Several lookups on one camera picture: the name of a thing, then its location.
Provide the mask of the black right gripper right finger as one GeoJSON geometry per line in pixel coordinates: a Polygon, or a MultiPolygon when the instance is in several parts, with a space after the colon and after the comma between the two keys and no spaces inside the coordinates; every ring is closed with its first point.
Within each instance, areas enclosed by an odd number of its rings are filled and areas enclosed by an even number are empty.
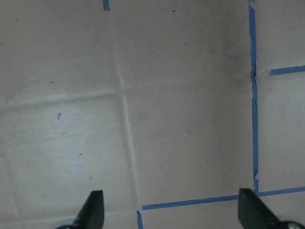
{"type": "Polygon", "coordinates": [[[280,220],[249,188],[239,189],[238,219],[244,229],[294,229],[294,221],[280,220]]]}

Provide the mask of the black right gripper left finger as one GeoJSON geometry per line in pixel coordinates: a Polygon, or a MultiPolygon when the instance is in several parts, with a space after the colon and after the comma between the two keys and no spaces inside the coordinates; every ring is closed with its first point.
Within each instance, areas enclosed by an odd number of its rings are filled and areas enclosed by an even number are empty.
{"type": "Polygon", "coordinates": [[[104,198],[102,190],[92,191],[72,223],[72,229],[102,229],[104,198]]]}

